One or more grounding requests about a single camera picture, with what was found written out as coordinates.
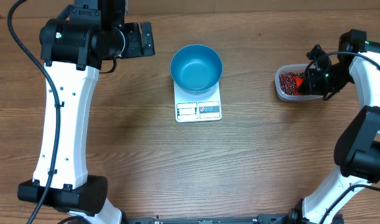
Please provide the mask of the orange measuring scoop blue handle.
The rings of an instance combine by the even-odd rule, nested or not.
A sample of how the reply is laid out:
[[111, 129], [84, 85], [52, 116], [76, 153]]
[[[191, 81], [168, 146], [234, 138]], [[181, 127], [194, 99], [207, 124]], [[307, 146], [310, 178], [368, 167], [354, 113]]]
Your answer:
[[303, 83], [303, 78], [300, 78], [300, 77], [294, 77], [294, 80], [295, 80], [295, 84], [296, 84], [296, 91], [295, 91], [295, 95], [300, 95], [299, 93], [299, 87], [301, 86], [301, 84]]

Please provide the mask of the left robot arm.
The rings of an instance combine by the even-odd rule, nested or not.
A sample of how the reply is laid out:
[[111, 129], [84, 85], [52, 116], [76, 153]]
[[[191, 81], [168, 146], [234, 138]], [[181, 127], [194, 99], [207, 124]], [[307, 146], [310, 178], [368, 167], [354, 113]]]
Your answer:
[[155, 54], [149, 22], [127, 23], [126, 1], [76, 0], [40, 31], [34, 60], [46, 79], [42, 146], [19, 200], [67, 213], [67, 223], [126, 223], [107, 198], [106, 177], [86, 167], [92, 96], [104, 61]]

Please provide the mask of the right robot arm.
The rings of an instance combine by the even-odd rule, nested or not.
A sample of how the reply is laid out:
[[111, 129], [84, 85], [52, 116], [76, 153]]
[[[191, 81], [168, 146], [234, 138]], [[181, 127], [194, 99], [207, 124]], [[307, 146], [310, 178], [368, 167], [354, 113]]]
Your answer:
[[301, 201], [293, 223], [339, 223], [336, 213], [363, 189], [379, 191], [380, 181], [380, 43], [368, 41], [365, 31], [351, 29], [340, 36], [338, 63], [316, 45], [307, 58], [300, 95], [329, 100], [348, 83], [356, 87], [359, 112], [336, 142], [335, 167], [318, 188]]

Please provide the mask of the blue metal bowl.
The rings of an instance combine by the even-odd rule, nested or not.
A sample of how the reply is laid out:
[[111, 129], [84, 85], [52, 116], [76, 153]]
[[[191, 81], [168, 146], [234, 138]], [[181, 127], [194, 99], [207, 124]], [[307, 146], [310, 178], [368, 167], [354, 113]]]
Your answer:
[[203, 94], [218, 84], [223, 76], [223, 61], [211, 47], [192, 44], [178, 50], [170, 62], [174, 83], [187, 93]]

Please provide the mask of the white digital kitchen scale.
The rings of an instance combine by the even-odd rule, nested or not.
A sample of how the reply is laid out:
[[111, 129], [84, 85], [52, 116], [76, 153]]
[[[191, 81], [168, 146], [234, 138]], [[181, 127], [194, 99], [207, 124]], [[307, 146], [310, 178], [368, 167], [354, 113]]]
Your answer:
[[174, 83], [175, 120], [178, 123], [219, 121], [222, 119], [220, 84], [202, 94], [192, 94]]

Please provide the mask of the red beans in container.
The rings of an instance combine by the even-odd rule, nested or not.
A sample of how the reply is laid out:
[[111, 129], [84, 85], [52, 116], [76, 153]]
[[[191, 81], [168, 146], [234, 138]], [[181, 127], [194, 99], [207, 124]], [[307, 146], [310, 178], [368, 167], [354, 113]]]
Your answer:
[[287, 95], [295, 95], [296, 84], [295, 84], [294, 77], [300, 77], [304, 79], [305, 75], [304, 75], [304, 72], [301, 72], [301, 73], [285, 72], [279, 75], [280, 88]]

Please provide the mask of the clear plastic container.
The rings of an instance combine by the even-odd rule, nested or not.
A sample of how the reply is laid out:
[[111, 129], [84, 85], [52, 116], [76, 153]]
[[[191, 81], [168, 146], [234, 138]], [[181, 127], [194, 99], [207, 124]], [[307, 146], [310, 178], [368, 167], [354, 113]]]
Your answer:
[[286, 102], [295, 102], [295, 101], [308, 101], [308, 100], [319, 100], [322, 99], [322, 96], [319, 95], [288, 95], [284, 93], [280, 87], [279, 75], [285, 72], [304, 72], [307, 67], [306, 63], [303, 64], [292, 64], [292, 65], [284, 65], [275, 74], [275, 85], [277, 96], [280, 100]]

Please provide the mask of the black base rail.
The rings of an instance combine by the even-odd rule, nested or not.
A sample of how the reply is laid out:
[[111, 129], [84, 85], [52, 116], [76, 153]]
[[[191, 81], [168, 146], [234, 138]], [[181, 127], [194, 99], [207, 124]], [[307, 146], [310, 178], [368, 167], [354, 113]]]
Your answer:
[[127, 218], [127, 224], [282, 224], [286, 223], [285, 214], [262, 214], [256, 217], [230, 217], [230, 218]]

